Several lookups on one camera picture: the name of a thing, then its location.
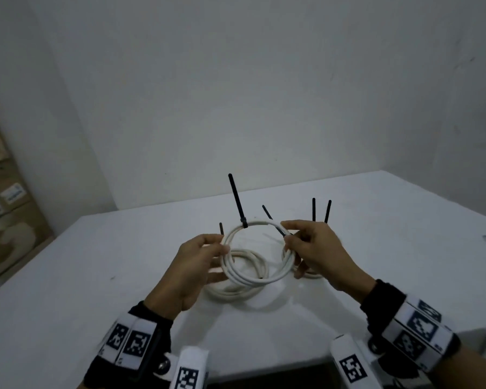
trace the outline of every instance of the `person's right hand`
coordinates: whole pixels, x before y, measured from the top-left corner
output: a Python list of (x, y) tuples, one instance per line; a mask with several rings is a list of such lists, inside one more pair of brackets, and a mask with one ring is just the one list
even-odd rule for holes
[(328, 224), (293, 220), (282, 221), (281, 225), (289, 230), (299, 230), (295, 235), (285, 236), (286, 247), (302, 258), (295, 273), (296, 279), (312, 268), (323, 275), (332, 287), (362, 303), (376, 281), (356, 265)]

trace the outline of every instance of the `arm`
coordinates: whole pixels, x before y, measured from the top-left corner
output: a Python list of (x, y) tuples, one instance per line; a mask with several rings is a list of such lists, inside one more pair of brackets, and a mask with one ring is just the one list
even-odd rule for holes
[[(303, 220), (281, 224), (287, 229), (299, 230), (293, 236), (285, 236), (286, 247), (298, 255), (295, 278), (301, 278), (310, 267), (323, 275), (335, 289), (362, 304), (376, 281), (353, 262), (327, 224)], [(438, 388), (486, 389), (486, 359), (462, 346), (451, 358), (439, 362), (428, 377)]]
[[(229, 247), (220, 244), (222, 238), (223, 235), (205, 234), (183, 243), (161, 280), (144, 299), (144, 306), (173, 321), (181, 311), (193, 307), (204, 285), (226, 280), (224, 273), (209, 272), (220, 266), (218, 256), (228, 253)], [(87, 388), (81, 383), (77, 389)]]

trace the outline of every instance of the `white table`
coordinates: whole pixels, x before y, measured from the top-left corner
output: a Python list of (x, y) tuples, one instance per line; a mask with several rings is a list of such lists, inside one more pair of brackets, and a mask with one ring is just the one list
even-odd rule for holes
[[(311, 219), (312, 197), (322, 219), (332, 199), (330, 225), (358, 265), (452, 317), (465, 338), (486, 333), (486, 217), (386, 172), (240, 197), (247, 218), (263, 218), (265, 204), (278, 220)], [(179, 245), (238, 220), (232, 195), (81, 218), (0, 288), (0, 388), (75, 387), (111, 323), (158, 282)], [(281, 242), (273, 227), (253, 227), (236, 244), (278, 262)], [(225, 380), (317, 363), (337, 334), (365, 327), (348, 296), (290, 275), (246, 302), (202, 296), (176, 320), (173, 351), (209, 349), (211, 377)]]

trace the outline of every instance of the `qr code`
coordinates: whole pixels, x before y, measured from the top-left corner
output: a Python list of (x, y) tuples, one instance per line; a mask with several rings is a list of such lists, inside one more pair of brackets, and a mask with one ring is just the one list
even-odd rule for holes
[(175, 389), (194, 389), (198, 379), (198, 370), (180, 367)]
[(419, 301), (418, 308), (433, 320), (441, 322), (441, 313), (439, 313), (437, 310), (430, 307), (424, 301), (422, 300)]
[(117, 324), (106, 341), (106, 345), (112, 347), (114, 350), (118, 350), (129, 330), (129, 327)]
[(438, 327), (436, 323), (419, 311), (415, 311), (414, 314), (412, 314), (412, 317), (410, 317), (407, 322), (407, 326), (427, 341), (432, 340)]
[(338, 362), (346, 374), (349, 383), (356, 382), (362, 378), (367, 377), (364, 368), (360, 364), (360, 361), (355, 354), (348, 356)]
[(421, 341), (405, 330), (402, 330), (402, 333), (396, 337), (393, 344), (412, 360), (419, 358), (423, 351), (427, 349)]
[(148, 333), (132, 330), (128, 341), (126, 341), (126, 345), (124, 346), (123, 353), (142, 357), (148, 347), (150, 338), (151, 336)]

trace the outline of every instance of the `cable coil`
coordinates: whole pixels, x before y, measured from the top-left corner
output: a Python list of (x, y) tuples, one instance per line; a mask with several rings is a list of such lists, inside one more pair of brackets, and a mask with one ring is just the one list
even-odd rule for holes
[[(248, 221), (248, 226), (254, 225), (273, 225), (277, 229), (280, 229), (284, 234), (289, 235), (290, 232), (283, 227), (279, 222), (268, 219), (254, 219)], [(230, 245), (234, 238), (234, 235), (243, 229), (243, 225), (240, 224), (236, 228), (227, 233), (221, 244)], [(239, 257), (250, 261), (256, 271), (257, 277), (251, 277), (244, 274), (235, 265), (233, 257)], [(293, 268), (295, 261), (295, 253), (291, 250), (282, 251), (282, 267), (272, 277), (268, 273), (268, 263), (265, 258), (256, 253), (255, 251), (238, 248), (231, 249), (227, 255), (221, 258), (221, 269), (233, 283), (225, 289), (220, 289), (214, 285), (206, 286), (207, 292), (213, 297), (223, 301), (235, 301), (251, 297), (263, 289), (266, 284), (271, 284), (285, 277), (288, 272)]]

